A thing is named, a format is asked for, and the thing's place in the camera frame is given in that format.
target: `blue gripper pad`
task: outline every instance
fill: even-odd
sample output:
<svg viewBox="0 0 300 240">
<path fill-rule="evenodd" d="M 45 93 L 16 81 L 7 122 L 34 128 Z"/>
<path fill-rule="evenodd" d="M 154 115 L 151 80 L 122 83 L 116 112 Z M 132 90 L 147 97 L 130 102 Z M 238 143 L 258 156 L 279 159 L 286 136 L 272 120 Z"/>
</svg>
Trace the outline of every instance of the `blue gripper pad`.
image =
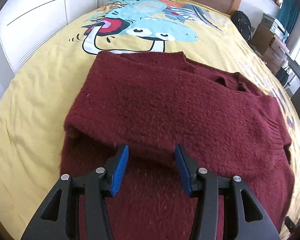
<svg viewBox="0 0 300 240">
<path fill-rule="evenodd" d="M 198 190 L 196 185 L 196 171 L 199 168 L 197 161 L 186 154 L 182 144 L 177 144 L 174 152 L 177 168 L 179 171 L 183 190 L 188 197 L 193 195 L 195 190 Z"/>
<path fill-rule="evenodd" d="M 123 144 L 120 146 L 120 149 L 115 156 L 107 159 L 104 167 L 107 169 L 106 180 L 108 182 L 108 186 L 106 186 L 105 190 L 107 191 L 108 196 L 114 197 L 120 190 L 124 172 L 127 167 L 128 158 L 128 145 Z"/>
</svg>

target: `yellow duvet cover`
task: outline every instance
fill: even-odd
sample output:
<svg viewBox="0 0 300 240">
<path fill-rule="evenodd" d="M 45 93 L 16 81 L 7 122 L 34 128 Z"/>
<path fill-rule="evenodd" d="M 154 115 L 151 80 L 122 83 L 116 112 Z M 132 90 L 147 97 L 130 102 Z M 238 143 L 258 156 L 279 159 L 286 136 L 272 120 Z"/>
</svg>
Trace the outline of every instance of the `yellow duvet cover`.
<svg viewBox="0 0 300 240">
<path fill-rule="evenodd" d="M 111 0 L 44 43 L 0 101 L 0 222 L 15 240 L 58 180 L 63 122 L 101 50 L 183 51 L 200 63 L 240 72 L 276 97 L 292 138 L 295 186 L 287 215 L 298 221 L 299 118 L 285 90 L 229 17 L 188 0 Z M 287 232 L 282 227 L 282 239 Z"/>
</svg>

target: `wooden cabinet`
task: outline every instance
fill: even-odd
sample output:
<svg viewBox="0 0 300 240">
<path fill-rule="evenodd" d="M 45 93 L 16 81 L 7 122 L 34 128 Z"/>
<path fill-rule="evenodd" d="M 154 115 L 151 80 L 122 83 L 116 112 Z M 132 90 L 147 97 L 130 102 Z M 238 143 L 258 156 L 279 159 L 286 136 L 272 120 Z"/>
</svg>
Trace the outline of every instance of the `wooden cabinet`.
<svg viewBox="0 0 300 240">
<path fill-rule="evenodd" d="M 286 44 L 260 24 L 250 43 L 256 47 L 267 67 L 276 75 L 282 63 L 287 60 L 286 54 L 290 52 Z"/>
</svg>

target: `knitted sweater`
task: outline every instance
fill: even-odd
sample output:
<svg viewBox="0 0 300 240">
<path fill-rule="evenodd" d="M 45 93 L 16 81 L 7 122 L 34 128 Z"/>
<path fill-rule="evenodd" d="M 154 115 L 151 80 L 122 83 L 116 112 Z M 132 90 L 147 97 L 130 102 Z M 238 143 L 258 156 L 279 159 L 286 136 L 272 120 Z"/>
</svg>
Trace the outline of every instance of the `knitted sweater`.
<svg viewBox="0 0 300 240">
<path fill-rule="evenodd" d="M 100 52 L 65 120 L 60 173 L 85 175 L 126 143 L 121 190 L 107 198 L 114 239 L 190 236 L 196 199 L 182 191 L 174 148 L 183 143 L 200 166 L 240 175 L 277 230 L 289 208 L 291 138 L 275 98 L 239 73 L 199 64 L 182 52 Z M 83 198 L 80 234 L 85 235 Z M 219 197 L 217 239 L 223 234 Z"/>
</svg>

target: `white wardrobe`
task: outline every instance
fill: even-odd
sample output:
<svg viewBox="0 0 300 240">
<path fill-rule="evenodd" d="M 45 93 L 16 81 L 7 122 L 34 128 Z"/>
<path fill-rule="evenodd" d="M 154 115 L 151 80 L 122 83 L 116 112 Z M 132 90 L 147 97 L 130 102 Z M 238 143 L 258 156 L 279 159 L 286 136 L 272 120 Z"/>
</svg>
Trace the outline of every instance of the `white wardrobe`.
<svg viewBox="0 0 300 240">
<path fill-rule="evenodd" d="M 109 0 L 8 0 L 0 11 L 0 98 L 47 39 Z"/>
</svg>

